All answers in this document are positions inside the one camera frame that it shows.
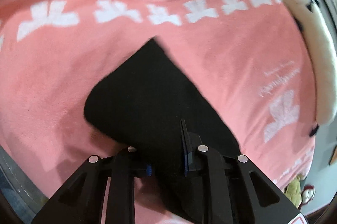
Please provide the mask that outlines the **white cow plush pillow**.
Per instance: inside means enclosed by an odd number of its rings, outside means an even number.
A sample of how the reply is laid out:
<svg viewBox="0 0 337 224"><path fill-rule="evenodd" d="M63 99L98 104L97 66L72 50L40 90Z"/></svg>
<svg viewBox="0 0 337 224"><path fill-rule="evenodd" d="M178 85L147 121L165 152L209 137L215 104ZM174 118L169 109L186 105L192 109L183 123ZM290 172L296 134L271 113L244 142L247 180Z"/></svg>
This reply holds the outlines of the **white cow plush pillow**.
<svg viewBox="0 0 337 224"><path fill-rule="evenodd" d="M336 50L316 0L282 0L299 26L312 62L317 127L336 117Z"/></svg>

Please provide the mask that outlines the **red hooded monkey plush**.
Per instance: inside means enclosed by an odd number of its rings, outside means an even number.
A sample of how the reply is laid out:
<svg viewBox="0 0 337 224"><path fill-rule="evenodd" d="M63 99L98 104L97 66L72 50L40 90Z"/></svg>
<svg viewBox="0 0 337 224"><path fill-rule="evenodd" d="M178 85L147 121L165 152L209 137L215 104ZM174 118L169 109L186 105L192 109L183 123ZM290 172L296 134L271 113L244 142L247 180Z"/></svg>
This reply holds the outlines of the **red hooded monkey plush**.
<svg viewBox="0 0 337 224"><path fill-rule="evenodd" d="M314 199L316 190L312 185L306 185L302 191L302 203L300 206L304 206L307 203L311 202Z"/></svg>

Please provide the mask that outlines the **black pants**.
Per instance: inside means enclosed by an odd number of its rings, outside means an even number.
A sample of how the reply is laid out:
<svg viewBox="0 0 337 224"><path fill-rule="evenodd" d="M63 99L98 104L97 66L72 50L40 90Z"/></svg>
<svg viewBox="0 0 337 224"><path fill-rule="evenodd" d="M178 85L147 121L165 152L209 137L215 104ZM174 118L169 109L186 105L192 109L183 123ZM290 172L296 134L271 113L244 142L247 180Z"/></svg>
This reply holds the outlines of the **black pants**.
<svg viewBox="0 0 337 224"><path fill-rule="evenodd" d="M224 156L239 155L238 142L156 40L93 88L84 117L144 155L169 211L195 223L234 222L229 183L219 165Z"/></svg>

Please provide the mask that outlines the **doll in green jacket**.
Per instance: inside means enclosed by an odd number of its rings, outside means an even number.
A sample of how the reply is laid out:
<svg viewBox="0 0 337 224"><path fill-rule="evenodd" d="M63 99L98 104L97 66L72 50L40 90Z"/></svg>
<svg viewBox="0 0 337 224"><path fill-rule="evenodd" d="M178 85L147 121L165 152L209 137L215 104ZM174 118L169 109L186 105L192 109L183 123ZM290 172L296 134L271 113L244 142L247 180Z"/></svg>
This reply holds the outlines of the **doll in green jacket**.
<svg viewBox="0 0 337 224"><path fill-rule="evenodd" d="M300 186L300 176L296 176L283 190L284 195L298 209L302 203L302 192Z"/></svg>

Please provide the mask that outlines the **pink fleece blanket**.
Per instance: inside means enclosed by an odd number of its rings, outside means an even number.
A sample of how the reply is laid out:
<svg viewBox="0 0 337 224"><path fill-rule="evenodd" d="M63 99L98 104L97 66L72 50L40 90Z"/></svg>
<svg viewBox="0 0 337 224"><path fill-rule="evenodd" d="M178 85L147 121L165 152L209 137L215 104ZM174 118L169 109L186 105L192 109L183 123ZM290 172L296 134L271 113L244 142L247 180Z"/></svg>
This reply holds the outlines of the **pink fleece blanket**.
<svg viewBox="0 0 337 224"><path fill-rule="evenodd" d="M250 0L240 0L248 4ZM279 0L225 14L225 0L1 0L1 145L47 196L75 186L34 223L100 223L83 203L89 169L110 168L115 141L84 119L96 83L160 56L181 77L187 128L213 148L237 137L250 163L283 187L311 163L315 90L302 35ZM96 154L97 163L88 161Z"/></svg>

